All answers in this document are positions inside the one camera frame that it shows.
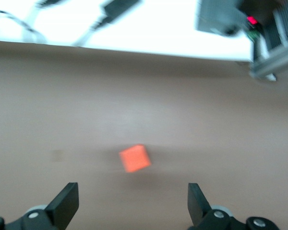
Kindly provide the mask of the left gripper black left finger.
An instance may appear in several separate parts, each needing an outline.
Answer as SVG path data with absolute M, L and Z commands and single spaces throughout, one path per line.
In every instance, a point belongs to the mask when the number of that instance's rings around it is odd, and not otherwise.
M 6 230 L 65 230 L 79 208 L 77 183 L 68 183 L 44 208 L 5 225 Z

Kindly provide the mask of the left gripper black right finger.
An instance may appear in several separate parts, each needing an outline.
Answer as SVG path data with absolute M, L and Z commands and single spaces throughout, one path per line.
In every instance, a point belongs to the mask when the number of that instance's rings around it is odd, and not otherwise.
M 211 206 L 197 183 L 188 184 L 188 211 L 191 230 L 246 230 L 246 224 L 236 220 L 223 206 Z

